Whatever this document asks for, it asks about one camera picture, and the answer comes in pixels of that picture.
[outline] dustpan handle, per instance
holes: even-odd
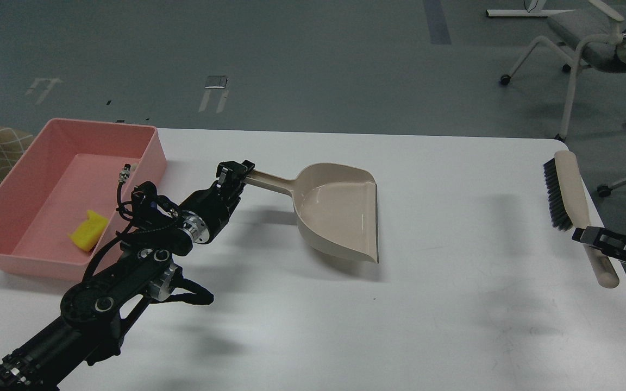
[[[276,191],[277,193],[291,196],[293,194],[293,181],[279,178],[278,176],[263,173],[261,171],[251,171],[244,180],[248,185],[253,185],[267,190]]]

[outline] pink tray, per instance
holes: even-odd
[[[102,247],[127,222],[117,215],[117,179],[125,163],[136,165],[122,200],[136,185],[158,185],[166,157],[155,127],[52,119],[0,185],[0,269],[80,280],[92,254],[67,234],[94,210],[110,219]],[[115,247],[98,268],[114,263]]]

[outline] dustpan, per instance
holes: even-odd
[[[376,183],[360,168],[318,163],[294,180],[251,171],[249,185],[286,194],[306,243],[345,260],[378,263]]]

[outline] screw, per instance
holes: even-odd
[[[100,299],[96,300],[95,310],[98,312],[107,312],[112,308],[112,305],[114,303],[115,302],[112,297],[101,297]]]

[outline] brush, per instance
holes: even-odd
[[[544,181],[549,194],[549,215],[553,227],[566,231],[574,226],[585,229],[591,225],[589,204],[586,202],[586,190],[576,155],[566,150],[555,153],[554,158],[544,164]],[[584,248],[598,284],[606,288],[617,287],[619,277],[610,259],[600,250],[588,245],[584,245]]]

